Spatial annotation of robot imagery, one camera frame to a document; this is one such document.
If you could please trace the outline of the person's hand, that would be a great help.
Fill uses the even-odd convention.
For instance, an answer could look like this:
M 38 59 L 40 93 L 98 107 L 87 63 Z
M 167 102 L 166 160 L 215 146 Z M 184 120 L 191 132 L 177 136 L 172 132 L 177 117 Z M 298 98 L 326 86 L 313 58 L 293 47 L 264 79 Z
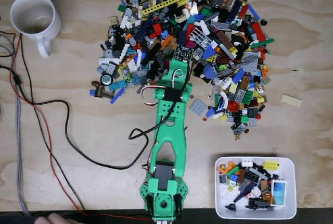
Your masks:
M 50 214 L 48 217 L 38 217 L 34 224 L 70 224 L 71 222 L 64 219 L 56 213 Z

